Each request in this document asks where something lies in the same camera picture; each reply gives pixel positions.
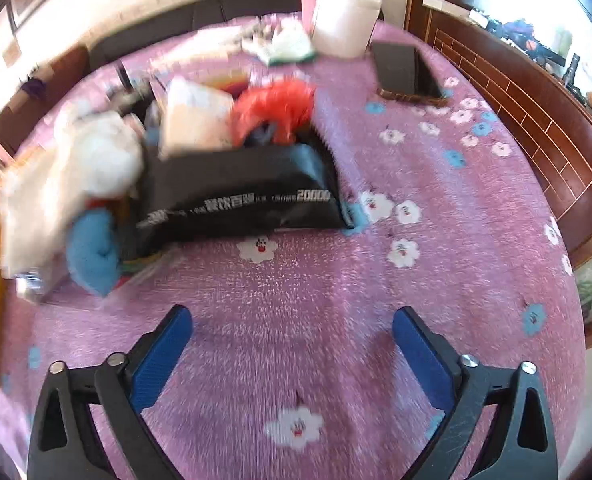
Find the smartphone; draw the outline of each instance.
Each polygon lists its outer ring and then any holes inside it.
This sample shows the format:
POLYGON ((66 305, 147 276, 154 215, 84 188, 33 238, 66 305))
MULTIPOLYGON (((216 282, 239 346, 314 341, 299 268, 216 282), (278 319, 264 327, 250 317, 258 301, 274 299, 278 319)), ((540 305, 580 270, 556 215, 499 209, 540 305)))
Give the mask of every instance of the smartphone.
POLYGON ((378 95, 409 103, 446 104, 442 88, 414 46, 372 41, 378 95))

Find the black sofa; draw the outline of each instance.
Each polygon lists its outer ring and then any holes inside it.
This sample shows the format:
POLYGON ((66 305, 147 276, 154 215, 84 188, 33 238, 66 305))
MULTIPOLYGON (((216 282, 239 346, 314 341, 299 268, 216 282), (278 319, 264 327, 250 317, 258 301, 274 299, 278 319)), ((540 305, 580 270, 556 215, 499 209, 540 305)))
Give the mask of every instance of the black sofa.
POLYGON ((198 0, 165 10, 100 40, 89 52, 92 71, 159 41, 241 16, 298 12, 300 0, 198 0))

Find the wooden headboard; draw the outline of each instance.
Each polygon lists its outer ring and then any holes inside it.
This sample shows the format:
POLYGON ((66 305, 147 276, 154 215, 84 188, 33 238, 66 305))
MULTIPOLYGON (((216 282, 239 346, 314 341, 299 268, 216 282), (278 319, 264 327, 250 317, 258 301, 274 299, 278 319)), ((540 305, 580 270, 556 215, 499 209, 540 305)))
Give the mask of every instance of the wooden headboard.
POLYGON ((428 43, 467 77, 523 150, 574 268, 592 257, 592 115, 549 73, 487 31, 431 12, 428 43))

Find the pink bed sheet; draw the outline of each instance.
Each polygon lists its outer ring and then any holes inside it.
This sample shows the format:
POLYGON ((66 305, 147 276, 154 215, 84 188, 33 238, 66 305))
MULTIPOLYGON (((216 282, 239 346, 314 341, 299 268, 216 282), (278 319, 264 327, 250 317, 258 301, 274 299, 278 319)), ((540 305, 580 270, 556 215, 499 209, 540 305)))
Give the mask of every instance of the pink bed sheet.
MULTIPOLYGON (((383 23, 374 37, 417 46, 449 105, 378 98, 369 56, 271 70, 235 56, 160 75, 168 81, 237 66, 259 75, 301 71, 318 87, 314 122, 336 155, 343 193, 369 223, 347 233, 187 244, 153 276, 104 300, 69 282, 42 306, 10 293, 0 442, 21 468, 49 364, 95 365, 126 351, 175 303, 192 311, 194 336, 144 417, 185 478, 403 476, 442 416, 391 337, 393 313, 404 305, 486 364, 535 362, 562 461, 581 407, 584 337, 550 209, 511 134, 448 60, 383 23)), ((181 40, 124 63, 146 72, 181 40)), ((110 82, 118 76, 102 68, 67 99, 100 103, 110 82)), ((57 108, 32 142, 49 140, 57 108)), ((131 478, 95 413, 118 476, 131 478)), ((467 476, 489 420, 487 412, 454 478, 467 476)))

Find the wooden furniture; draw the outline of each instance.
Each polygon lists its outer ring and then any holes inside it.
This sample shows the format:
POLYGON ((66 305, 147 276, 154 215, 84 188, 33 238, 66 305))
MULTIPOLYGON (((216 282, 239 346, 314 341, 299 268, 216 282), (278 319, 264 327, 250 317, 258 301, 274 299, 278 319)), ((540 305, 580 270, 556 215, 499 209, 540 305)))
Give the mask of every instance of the wooden furniture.
POLYGON ((0 161, 9 164, 34 127, 76 83, 89 73, 89 51, 74 46, 34 75, 46 84, 42 99, 19 90, 0 112, 0 161))
POLYGON ((489 102, 522 148, 572 266, 592 257, 592 115, 545 70, 487 31, 431 12, 428 42, 489 102))

